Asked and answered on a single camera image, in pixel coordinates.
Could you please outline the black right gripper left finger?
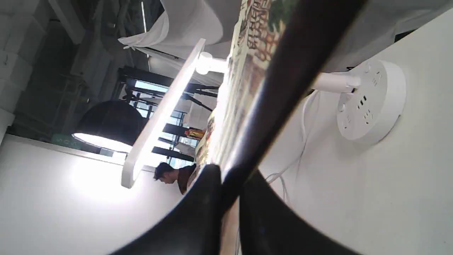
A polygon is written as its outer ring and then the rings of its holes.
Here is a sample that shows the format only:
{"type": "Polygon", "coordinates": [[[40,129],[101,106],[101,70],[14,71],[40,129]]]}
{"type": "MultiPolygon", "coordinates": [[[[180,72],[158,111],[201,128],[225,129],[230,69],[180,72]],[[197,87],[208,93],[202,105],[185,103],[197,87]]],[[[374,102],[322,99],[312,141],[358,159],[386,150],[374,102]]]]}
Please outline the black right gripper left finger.
{"type": "Polygon", "coordinates": [[[219,166],[206,165],[165,218],[115,255],[218,255],[222,189],[219,166]]]}

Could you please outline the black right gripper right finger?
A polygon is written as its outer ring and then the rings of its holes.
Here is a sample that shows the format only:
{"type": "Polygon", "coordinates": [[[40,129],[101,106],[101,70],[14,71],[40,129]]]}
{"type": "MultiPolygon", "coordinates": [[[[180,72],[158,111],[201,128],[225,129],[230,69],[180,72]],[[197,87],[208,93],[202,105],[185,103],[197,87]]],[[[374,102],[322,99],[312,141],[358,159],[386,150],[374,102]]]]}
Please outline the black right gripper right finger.
{"type": "Polygon", "coordinates": [[[243,255],[354,255],[301,219],[274,192],[259,171],[239,197],[243,255]]]}

